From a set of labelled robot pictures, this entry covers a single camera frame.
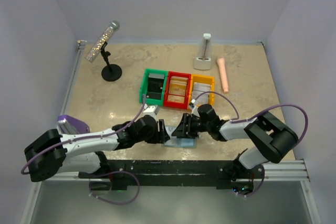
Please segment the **white VIP credit card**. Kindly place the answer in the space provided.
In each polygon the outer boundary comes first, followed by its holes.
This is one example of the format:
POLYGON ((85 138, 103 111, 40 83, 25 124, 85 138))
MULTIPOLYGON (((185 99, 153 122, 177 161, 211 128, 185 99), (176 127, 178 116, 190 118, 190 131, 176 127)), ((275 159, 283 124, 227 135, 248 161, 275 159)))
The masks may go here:
POLYGON ((176 127, 175 126, 166 126, 165 129, 167 131, 167 134, 171 137, 172 133, 174 132, 174 130, 176 129, 176 127))

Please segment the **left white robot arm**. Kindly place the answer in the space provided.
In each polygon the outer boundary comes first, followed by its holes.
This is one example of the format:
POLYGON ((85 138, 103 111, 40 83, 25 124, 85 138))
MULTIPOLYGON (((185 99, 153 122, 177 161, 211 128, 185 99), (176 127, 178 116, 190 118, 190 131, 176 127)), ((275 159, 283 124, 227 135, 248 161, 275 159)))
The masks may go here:
POLYGON ((83 172, 103 178, 109 165, 101 152, 131 148, 138 142, 163 144, 170 139, 163 120, 145 115, 101 132, 60 134, 56 129, 43 133, 28 145, 23 175, 32 182, 45 181, 58 173, 83 172))

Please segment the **gold credit card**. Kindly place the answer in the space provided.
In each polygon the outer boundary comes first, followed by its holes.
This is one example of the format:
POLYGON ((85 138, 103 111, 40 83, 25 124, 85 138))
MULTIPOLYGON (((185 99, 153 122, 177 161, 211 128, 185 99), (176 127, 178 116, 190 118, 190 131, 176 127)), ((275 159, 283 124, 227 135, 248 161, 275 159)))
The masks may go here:
POLYGON ((180 95, 172 95, 169 94, 167 96, 167 102, 174 102, 174 103, 184 103, 185 97, 180 95))

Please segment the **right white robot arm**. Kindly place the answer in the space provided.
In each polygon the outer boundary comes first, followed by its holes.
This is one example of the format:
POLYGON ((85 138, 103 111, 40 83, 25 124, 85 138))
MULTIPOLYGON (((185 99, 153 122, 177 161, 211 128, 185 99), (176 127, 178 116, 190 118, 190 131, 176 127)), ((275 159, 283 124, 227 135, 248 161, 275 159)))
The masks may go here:
POLYGON ((263 163, 279 163, 299 142, 297 134, 268 111, 241 122, 220 119, 210 104, 199 106, 197 112, 198 115, 183 114, 172 136, 196 138, 200 132, 206 132, 220 142, 250 139, 254 147, 234 160, 234 172, 240 178, 247 177, 263 163))

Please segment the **teal leather card holder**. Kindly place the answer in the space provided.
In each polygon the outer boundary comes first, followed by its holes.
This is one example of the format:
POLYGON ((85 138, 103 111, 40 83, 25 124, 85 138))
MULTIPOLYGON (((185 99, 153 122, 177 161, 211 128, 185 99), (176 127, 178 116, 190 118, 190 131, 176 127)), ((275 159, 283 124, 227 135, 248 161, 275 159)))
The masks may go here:
POLYGON ((171 139, 165 144, 162 144, 163 147, 174 147, 174 148, 196 148, 197 138, 176 138, 171 136, 171 139))

